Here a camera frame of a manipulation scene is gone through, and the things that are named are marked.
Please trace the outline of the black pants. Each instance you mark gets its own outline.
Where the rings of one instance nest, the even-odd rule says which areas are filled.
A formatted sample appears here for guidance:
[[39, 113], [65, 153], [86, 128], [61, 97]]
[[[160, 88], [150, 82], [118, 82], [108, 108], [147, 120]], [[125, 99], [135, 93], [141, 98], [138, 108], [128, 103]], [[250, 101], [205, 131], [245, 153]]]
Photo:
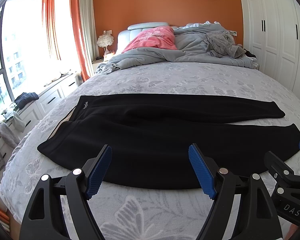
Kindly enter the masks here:
[[275, 102], [232, 96], [114, 94], [79, 98], [38, 151], [73, 170], [109, 145], [113, 157], [104, 180], [156, 190], [197, 189], [189, 146], [219, 167], [250, 176], [266, 171], [271, 151], [288, 160], [299, 151], [296, 125], [258, 126], [250, 120], [281, 119]]

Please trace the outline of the crumpled grey garment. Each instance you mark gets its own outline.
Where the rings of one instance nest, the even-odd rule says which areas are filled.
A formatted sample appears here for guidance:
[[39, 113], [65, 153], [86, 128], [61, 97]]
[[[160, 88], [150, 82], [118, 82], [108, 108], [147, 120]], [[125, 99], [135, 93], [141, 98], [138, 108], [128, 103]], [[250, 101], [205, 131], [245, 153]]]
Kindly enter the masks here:
[[228, 31], [213, 31], [206, 34], [204, 42], [207, 44], [206, 52], [210, 56], [229, 56], [237, 59], [245, 54], [242, 46], [235, 43], [233, 36]]

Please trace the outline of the white feather table lamp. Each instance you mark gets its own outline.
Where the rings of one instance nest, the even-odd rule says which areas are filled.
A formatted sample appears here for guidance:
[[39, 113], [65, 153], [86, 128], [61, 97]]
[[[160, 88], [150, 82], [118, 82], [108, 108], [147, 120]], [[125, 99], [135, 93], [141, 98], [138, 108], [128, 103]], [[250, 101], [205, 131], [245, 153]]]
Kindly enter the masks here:
[[104, 30], [103, 34], [99, 36], [97, 39], [97, 45], [100, 48], [104, 49], [104, 55], [107, 55], [110, 53], [108, 50], [108, 47], [111, 46], [114, 43], [114, 37], [112, 36], [111, 30]]

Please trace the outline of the white window drawer cabinet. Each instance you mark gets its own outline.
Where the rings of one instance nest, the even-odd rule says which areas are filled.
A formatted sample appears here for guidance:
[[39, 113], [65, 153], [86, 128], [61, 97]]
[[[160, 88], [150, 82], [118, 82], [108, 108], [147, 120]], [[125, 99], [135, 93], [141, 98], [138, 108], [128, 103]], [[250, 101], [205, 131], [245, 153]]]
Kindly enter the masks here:
[[[80, 86], [77, 81], [77, 74], [71, 73], [51, 83], [39, 94], [38, 100], [28, 103], [22, 110], [17, 111], [21, 120], [25, 122], [25, 130], [17, 131], [11, 122], [7, 122], [8, 127], [19, 140], [23, 139], [61, 100]], [[5, 163], [11, 157], [12, 151], [13, 148], [8, 146], [0, 136], [0, 153]], [[4, 168], [0, 170], [0, 181], [4, 170]]]

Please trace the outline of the dark blue folded garment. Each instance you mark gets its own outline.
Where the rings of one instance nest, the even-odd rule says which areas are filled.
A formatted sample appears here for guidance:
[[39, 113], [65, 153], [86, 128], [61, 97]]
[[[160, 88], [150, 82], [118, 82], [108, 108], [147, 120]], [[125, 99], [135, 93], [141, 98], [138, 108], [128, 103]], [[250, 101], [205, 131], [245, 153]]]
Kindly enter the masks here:
[[15, 104], [19, 109], [23, 109], [28, 103], [36, 101], [39, 99], [39, 96], [35, 92], [31, 93], [22, 93], [15, 99]]

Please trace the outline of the light blue headboard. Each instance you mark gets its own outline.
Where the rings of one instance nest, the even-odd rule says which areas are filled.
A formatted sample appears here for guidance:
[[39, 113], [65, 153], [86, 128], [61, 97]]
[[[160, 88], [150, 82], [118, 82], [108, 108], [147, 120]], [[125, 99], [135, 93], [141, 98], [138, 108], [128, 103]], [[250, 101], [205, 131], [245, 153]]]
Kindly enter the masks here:
[[160, 26], [169, 26], [165, 22], [150, 22], [150, 23], [140, 23], [131, 25], [127, 30], [119, 33], [117, 37], [117, 54], [122, 54], [125, 47], [132, 41], [140, 32], [144, 30], [149, 30], [151, 28], [156, 28]]

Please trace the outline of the grey knit garment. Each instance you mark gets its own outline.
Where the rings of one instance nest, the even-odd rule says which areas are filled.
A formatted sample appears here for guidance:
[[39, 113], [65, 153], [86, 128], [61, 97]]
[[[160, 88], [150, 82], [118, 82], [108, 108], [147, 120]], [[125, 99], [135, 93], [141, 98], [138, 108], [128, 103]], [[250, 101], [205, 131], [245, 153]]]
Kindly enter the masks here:
[[[0, 124], [0, 136], [3, 139], [4, 143], [8, 145], [10, 148], [15, 149], [20, 140], [15, 136], [12, 130], [5, 124]], [[4, 168], [5, 161], [0, 153], [0, 171]]]

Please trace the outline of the orange curtain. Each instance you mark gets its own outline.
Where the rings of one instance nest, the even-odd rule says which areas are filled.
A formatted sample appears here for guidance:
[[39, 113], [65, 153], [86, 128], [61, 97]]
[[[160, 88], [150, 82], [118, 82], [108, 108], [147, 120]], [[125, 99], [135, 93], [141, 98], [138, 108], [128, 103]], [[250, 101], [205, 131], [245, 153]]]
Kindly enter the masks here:
[[[85, 82], [90, 76], [88, 74], [88, 55], [83, 38], [79, 0], [69, 0], [69, 8], [77, 56], [81, 67], [81, 78]], [[60, 60], [61, 56], [57, 43], [55, 25], [55, 0], [42, 0], [42, 23], [45, 28], [49, 55]]]

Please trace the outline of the white wardrobe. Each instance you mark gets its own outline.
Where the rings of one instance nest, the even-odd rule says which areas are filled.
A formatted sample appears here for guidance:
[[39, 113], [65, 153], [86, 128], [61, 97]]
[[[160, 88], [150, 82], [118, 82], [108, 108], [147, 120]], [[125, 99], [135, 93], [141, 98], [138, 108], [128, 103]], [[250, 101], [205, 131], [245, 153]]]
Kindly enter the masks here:
[[300, 99], [300, 5], [297, 0], [241, 0], [244, 46], [259, 70]]

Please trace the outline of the window frame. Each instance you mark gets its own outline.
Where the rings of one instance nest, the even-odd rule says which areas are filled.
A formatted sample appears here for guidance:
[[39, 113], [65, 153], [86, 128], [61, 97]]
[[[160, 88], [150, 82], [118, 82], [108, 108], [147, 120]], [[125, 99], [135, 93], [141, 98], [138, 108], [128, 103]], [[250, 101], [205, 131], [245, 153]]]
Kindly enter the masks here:
[[42, 0], [7, 0], [0, 8], [0, 105], [44, 90]]

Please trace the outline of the grey duvet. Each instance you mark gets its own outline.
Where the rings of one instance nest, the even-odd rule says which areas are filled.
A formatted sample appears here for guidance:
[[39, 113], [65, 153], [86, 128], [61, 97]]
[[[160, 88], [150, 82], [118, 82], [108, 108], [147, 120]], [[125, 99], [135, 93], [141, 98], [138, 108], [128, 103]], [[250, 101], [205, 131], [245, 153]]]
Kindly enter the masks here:
[[215, 63], [227, 66], [256, 69], [258, 62], [255, 56], [245, 54], [237, 59], [229, 56], [221, 58], [210, 56], [206, 52], [204, 42], [206, 34], [213, 31], [228, 31], [218, 23], [192, 24], [174, 29], [175, 45], [177, 50], [159, 48], [137, 48], [122, 54], [117, 54], [108, 62], [96, 68], [97, 74], [110, 74], [116, 70], [142, 66], [159, 62], [194, 62]]

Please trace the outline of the pink pillow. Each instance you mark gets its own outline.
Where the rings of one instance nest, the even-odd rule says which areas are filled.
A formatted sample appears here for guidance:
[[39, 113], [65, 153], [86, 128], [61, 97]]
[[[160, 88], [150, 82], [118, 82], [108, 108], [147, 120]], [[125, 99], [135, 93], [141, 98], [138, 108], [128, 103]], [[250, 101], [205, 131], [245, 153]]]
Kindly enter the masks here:
[[122, 53], [136, 48], [159, 48], [168, 50], [177, 50], [175, 46], [174, 30], [170, 26], [160, 26], [140, 32], [125, 47]]

